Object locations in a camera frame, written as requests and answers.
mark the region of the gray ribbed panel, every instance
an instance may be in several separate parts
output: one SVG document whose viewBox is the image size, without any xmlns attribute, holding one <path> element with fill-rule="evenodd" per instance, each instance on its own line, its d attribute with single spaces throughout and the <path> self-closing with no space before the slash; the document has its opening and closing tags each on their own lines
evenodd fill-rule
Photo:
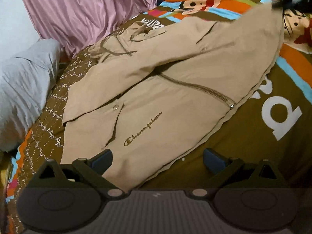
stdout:
<svg viewBox="0 0 312 234">
<path fill-rule="evenodd" d="M 209 203 L 183 191 L 132 191 L 110 201 L 91 224 L 68 234 L 247 234 L 220 220 Z M 27 230 L 25 234 L 37 234 Z M 290 230 L 274 234 L 293 234 Z"/>
</svg>

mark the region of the white pillowcase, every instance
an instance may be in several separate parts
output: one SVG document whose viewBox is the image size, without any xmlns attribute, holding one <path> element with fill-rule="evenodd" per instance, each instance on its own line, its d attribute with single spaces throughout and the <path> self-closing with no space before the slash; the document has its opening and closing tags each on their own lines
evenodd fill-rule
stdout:
<svg viewBox="0 0 312 234">
<path fill-rule="evenodd" d="M 40 40 L 0 62 L 0 151 L 17 148 L 45 107 L 56 83 L 61 45 Z"/>
</svg>

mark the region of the jacket zipper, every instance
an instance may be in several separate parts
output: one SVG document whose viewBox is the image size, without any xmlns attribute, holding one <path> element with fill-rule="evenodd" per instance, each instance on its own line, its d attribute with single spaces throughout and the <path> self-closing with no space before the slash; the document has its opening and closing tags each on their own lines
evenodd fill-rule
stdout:
<svg viewBox="0 0 312 234">
<path fill-rule="evenodd" d="M 232 99 L 230 99 L 229 97 L 223 95 L 222 93 L 220 93 L 216 90 L 210 89 L 210 88 L 202 86 L 202 85 L 194 84 L 194 83 L 185 83 L 183 81 L 175 80 L 169 76 L 164 75 L 163 73 L 160 73 L 159 75 L 161 77 L 167 79 L 170 82 L 180 84 L 183 86 L 187 86 L 187 87 L 191 87 L 191 88 L 203 91 L 209 95 L 212 95 L 212 96 L 218 98 L 219 100 L 221 100 L 223 103 L 225 103 L 230 109 L 232 109 L 236 104 Z"/>
</svg>

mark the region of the jacket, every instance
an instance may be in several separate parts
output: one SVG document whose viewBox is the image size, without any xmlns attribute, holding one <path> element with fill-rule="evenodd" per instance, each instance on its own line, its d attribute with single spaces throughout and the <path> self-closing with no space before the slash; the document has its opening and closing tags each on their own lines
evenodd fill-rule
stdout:
<svg viewBox="0 0 312 234">
<path fill-rule="evenodd" d="M 128 191 L 205 142 L 258 89 L 283 42 L 280 10 L 233 23 L 136 22 L 89 48 L 99 64 L 69 88 L 61 163 L 109 148 L 103 176 Z"/>
</svg>

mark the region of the pink curtain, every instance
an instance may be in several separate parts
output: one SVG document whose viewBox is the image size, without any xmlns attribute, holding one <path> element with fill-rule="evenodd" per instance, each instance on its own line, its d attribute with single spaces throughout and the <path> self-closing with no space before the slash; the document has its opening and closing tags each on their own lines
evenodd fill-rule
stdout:
<svg viewBox="0 0 312 234">
<path fill-rule="evenodd" d="M 58 40 L 69 57 L 156 6 L 156 0 L 23 1 L 41 38 Z"/>
</svg>

